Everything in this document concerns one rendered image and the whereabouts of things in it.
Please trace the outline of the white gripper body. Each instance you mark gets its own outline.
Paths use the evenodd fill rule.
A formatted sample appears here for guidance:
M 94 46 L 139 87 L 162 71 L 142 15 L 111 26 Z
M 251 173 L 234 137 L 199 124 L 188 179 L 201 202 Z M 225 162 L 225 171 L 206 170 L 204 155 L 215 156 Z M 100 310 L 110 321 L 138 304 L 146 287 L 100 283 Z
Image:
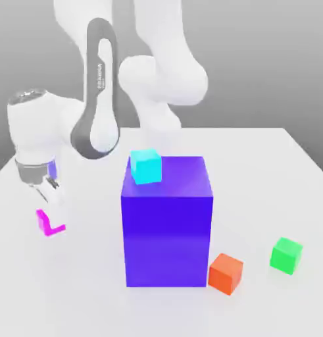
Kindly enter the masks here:
M 50 183 L 30 186 L 34 197 L 34 207 L 41 209 L 49 218 L 51 228 L 65 224 L 64 197 L 59 187 L 54 188 Z

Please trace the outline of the small magenta cube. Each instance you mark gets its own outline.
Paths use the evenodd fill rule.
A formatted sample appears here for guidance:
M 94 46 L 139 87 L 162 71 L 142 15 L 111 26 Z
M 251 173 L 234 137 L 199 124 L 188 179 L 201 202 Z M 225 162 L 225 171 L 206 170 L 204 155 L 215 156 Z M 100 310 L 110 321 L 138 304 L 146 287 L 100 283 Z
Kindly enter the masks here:
M 49 217 L 42 209 L 37 209 L 36 215 L 37 215 L 39 228 L 46 236 L 52 236 L 54 234 L 57 234 L 59 232 L 66 230 L 65 224 L 62 224 L 56 228 L 52 228 L 50 225 Z

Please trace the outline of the small cyan cube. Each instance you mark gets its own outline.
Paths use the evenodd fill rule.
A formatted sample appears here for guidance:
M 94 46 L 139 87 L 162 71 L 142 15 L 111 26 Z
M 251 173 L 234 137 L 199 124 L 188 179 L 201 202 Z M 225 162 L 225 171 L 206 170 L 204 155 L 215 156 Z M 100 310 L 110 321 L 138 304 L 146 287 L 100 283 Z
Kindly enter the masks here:
M 137 185 L 162 180 L 162 158 L 153 148 L 130 152 L 131 175 Z

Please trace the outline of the small orange cube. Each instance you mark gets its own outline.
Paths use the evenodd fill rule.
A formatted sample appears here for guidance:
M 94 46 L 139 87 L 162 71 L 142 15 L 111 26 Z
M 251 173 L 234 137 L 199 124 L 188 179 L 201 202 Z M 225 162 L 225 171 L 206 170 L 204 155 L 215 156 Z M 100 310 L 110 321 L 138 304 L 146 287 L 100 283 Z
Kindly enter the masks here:
M 241 281 L 243 262 L 220 253 L 209 267 L 208 285 L 231 295 Z

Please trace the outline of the small green cube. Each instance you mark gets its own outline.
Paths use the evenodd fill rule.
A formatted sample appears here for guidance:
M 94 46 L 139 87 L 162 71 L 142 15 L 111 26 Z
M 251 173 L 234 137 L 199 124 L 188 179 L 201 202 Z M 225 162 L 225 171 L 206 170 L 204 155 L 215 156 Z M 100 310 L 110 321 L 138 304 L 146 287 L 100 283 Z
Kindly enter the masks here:
M 292 275 L 301 260 L 302 252 L 302 244 L 281 237 L 272 248 L 270 266 Z

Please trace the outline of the large blue box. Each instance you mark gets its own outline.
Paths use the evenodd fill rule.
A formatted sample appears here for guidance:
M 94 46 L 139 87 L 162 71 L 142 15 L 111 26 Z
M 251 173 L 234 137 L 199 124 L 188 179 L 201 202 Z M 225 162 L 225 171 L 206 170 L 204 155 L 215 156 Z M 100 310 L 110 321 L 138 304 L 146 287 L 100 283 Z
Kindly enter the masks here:
M 162 181 L 137 185 L 130 168 L 121 192 L 128 287 L 204 287 L 213 192 L 205 160 L 163 157 Z

